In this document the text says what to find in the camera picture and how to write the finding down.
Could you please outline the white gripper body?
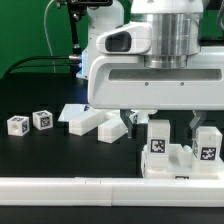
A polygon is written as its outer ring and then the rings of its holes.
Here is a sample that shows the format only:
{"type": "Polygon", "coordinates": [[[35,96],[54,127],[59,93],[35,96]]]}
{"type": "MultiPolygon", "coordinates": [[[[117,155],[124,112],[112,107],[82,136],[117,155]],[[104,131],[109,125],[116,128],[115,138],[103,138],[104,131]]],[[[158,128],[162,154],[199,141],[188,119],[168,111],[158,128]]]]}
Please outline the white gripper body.
{"type": "Polygon", "coordinates": [[[99,109],[224,110],[224,47],[204,46],[182,69],[151,69],[142,56],[104,55],[90,69],[99,109]]]}

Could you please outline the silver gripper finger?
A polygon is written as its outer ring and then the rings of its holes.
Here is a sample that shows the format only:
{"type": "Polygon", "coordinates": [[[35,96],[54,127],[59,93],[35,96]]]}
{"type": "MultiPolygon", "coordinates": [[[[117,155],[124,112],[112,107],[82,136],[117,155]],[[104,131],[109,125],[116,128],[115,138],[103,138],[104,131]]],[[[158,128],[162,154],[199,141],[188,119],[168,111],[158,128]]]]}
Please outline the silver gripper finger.
{"type": "Polygon", "coordinates": [[[130,109],[121,109],[120,110],[120,118],[122,119],[123,123],[127,127],[128,137],[130,139],[133,138],[133,130],[134,130],[134,125],[130,118],[131,114],[132,114],[132,112],[130,109]]]}
{"type": "Polygon", "coordinates": [[[189,126],[190,126],[191,131],[192,131],[192,138],[195,138],[196,130],[206,119],[207,112],[206,111],[201,111],[201,110],[194,110],[193,115],[194,115],[194,117],[191,120],[189,126]]]}

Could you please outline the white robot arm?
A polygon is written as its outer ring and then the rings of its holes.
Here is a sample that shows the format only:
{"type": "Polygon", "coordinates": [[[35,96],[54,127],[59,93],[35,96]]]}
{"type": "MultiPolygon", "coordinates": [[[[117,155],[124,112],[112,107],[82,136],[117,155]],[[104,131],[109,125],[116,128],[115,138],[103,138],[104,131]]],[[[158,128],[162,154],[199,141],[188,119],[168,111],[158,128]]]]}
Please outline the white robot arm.
{"type": "Polygon", "coordinates": [[[191,110],[198,128],[224,111],[224,46],[202,46],[209,0],[133,0],[130,22],[111,5],[89,10],[81,76],[97,109],[191,110]]]}

